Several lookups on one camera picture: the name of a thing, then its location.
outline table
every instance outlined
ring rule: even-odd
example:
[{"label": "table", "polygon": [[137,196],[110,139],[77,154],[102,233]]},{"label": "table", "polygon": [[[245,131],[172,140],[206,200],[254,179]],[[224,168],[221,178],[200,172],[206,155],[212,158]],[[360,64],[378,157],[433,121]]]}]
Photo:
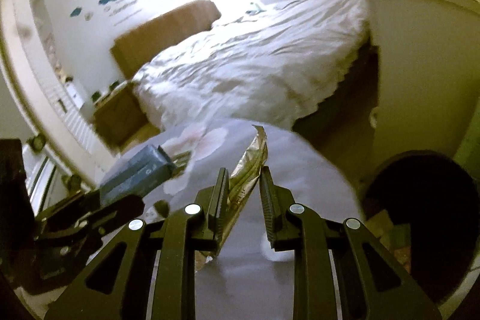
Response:
[{"label": "table", "polygon": [[[212,121],[206,131],[224,128],[227,133],[225,142],[211,155],[195,162],[184,190],[175,195],[165,194],[164,185],[161,185],[148,194],[143,199],[146,206],[143,217],[159,199],[166,199],[171,210],[192,203],[198,190],[215,184],[220,167],[232,172],[255,137],[252,124],[251,121],[238,119]],[[355,193],[332,164],[299,135],[262,125],[268,137],[267,165],[275,184],[289,188],[297,202],[308,205],[326,219],[338,222],[347,217],[362,219]],[[136,146],[122,156],[110,173],[145,145],[162,145],[169,139],[179,137],[185,128],[169,129]],[[293,254],[268,252],[266,244],[257,186],[218,258],[196,273],[198,320],[292,318]],[[273,262],[267,257],[285,261]]]}]

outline crumpled wrapper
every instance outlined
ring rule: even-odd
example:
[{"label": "crumpled wrapper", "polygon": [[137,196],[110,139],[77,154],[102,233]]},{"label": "crumpled wrapper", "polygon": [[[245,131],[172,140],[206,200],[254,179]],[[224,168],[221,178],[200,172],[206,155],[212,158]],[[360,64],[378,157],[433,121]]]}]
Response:
[{"label": "crumpled wrapper", "polygon": [[263,127],[254,125],[257,135],[246,149],[242,158],[230,175],[229,197],[223,226],[223,235],[216,253],[195,253],[195,269],[200,270],[207,262],[220,253],[222,246],[242,212],[248,197],[257,184],[260,170],[268,157],[267,135]]}]

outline wooden nightstand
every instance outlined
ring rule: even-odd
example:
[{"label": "wooden nightstand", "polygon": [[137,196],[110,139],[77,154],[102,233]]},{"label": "wooden nightstand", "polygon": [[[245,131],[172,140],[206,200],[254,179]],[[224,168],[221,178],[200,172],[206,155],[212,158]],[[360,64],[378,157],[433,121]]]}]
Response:
[{"label": "wooden nightstand", "polygon": [[97,133],[111,146],[122,145],[147,123],[148,119],[127,82],[105,98],[94,113]]}]

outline white bedsheet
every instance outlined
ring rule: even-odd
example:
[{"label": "white bedsheet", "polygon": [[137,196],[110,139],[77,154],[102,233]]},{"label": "white bedsheet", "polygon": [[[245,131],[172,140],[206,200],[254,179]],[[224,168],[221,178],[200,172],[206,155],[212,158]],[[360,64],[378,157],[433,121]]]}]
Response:
[{"label": "white bedsheet", "polygon": [[367,35],[365,0],[282,2],[167,48],[134,90],[161,130],[214,117],[290,129],[335,92]]}]

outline headboard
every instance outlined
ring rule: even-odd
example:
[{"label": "headboard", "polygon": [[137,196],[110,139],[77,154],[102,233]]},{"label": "headboard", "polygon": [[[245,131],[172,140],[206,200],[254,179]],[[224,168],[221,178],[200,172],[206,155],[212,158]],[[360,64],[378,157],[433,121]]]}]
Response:
[{"label": "headboard", "polygon": [[162,50],[209,31],[220,17],[212,1],[189,2],[122,34],[110,51],[124,76],[130,79]]}]

